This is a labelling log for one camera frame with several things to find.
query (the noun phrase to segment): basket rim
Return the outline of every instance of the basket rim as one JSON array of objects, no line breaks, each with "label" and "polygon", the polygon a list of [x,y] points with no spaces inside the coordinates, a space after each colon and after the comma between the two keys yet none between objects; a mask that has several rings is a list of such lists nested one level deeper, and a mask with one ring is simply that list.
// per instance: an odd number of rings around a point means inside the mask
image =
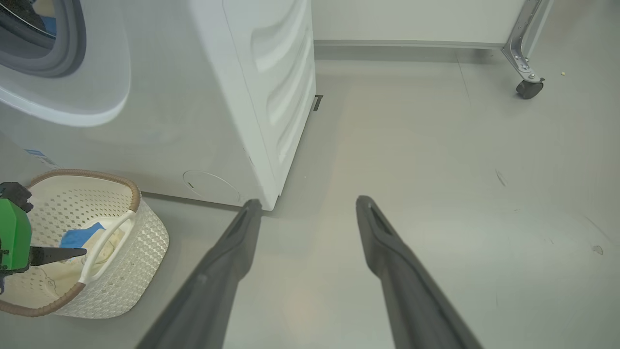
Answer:
[{"label": "basket rim", "polygon": [[[129,210],[133,212],[137,212],[138,207],[140,206],[140,200],[141,200],[140,190],[138,189],[138,186],[134,182],[130,181],[129,179],[116,176],[114,174],[97,172],[97,171],[70,170],[70,169],[52,170],[52,171],[43,173],[37,177],[34,177],[30,182],[30,186],[28,186],[27,188],[30,189],[35,184],[40,183],[48,178],[52,178],[56,176],[90,177],[90,178],[104,179],[107,181],[125,185],[131,189],[131,204],[130,204]],[[69,291],[67,291],[64,295],[59,297],[57,300],[53,301],[52,303],[46,306],[39,307],[39,308],[29,308],[29,307],[18,306],[18,305],[11,304],[9,302],[0,300],[0,310],[10,313],[10,314],[21,315],[21,316],[26,316],[26,317],[38,317],[38,316],[48,315],[64,307],[67,303],[71,302],[75,297],[78,296],[78,294],[85,287],[86,287],[86,284],[77,282]]]}]

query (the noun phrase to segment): white plastic basket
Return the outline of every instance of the white plastic basket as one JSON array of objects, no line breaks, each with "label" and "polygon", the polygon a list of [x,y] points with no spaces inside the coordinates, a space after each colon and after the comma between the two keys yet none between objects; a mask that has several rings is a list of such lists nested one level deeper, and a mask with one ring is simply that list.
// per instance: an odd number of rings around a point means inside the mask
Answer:
[{"label": "white plastic basket", "polygon": [[[28,213],[33,246],[58,247],[67,230],[88,226],[93,220],[108,217],[113,223],[86,256],[31,266],[25,273],[8,276],[0,310],[31,317],[54,313],[88,319],[130,310],[168,248],[166,228],[141,200],[136,185],[105,173],[55,170],[33,179],[29,189],[34,205]],[[122,237],[105,263],[95,265],[113,234]],[[81,272],[78,269],[74,279],[70,276],[61,282],[47,275],[50,268],[81,268]]]}]

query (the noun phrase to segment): caster wheel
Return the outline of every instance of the caster wheel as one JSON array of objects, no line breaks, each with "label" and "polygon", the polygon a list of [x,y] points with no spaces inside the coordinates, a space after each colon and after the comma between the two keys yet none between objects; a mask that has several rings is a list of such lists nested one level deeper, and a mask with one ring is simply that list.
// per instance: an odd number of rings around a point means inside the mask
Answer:
[{"label": "caster wheel", "polygon": [[517,87],[516,91],[519,93],[523,99],[534,98],[535,95],[538,94],[543,89],[543,83],[530,83],[529,81],[523,80]]}]

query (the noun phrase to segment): washing machine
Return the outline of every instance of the washing machine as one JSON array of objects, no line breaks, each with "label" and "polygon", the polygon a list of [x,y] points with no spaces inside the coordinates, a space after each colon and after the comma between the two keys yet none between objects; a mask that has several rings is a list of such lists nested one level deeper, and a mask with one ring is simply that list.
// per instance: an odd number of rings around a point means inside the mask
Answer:
[{"label": "washing machine", "polygon": [[316,95],[310,0],[0,5],[0,130],[26,152],[273,209]]}]

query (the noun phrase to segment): blue cloth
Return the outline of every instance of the blue cloth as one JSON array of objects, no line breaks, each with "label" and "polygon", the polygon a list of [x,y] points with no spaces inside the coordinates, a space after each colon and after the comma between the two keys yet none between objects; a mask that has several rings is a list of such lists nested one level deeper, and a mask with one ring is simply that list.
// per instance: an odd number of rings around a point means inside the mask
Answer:
[{"label": "blue cloth", "polygon": [[45,31],[50,34],[56,35],[56,19],[52,17],[41,16],[41,20],[43,21]]},{"label": "blue cloth", "polygon": [[101,223],[95,223],[92,227],[86,229],[71,229],[64,233],[60,239],[60,247],[62,248],[82,248],[99,229],[104,229]]}]

